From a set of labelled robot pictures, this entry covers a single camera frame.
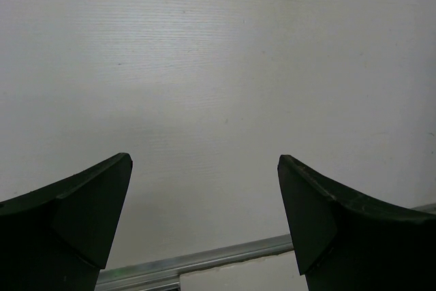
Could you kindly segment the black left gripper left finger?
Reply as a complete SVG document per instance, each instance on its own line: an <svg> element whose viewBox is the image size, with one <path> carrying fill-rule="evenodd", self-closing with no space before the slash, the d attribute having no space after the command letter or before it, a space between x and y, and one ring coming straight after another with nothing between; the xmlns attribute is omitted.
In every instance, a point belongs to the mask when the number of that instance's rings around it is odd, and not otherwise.
<svg viewBox="0 0 436 291"><path fill-rule="evenodd" d="M94 290L104 270L133 161L118 153L1 203L2 290Z"/></svg>

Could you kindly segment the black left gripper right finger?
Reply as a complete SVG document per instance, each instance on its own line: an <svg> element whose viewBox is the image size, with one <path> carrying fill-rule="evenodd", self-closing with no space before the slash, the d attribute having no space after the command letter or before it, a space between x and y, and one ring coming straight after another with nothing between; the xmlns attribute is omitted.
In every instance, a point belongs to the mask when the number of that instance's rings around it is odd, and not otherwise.
<svg viewBox="0 0 436 291"><path fill-rule="evenodd" d="M310 290L434 290L435 215L329 179L291 155L278 177L299 273Z"/></svg>

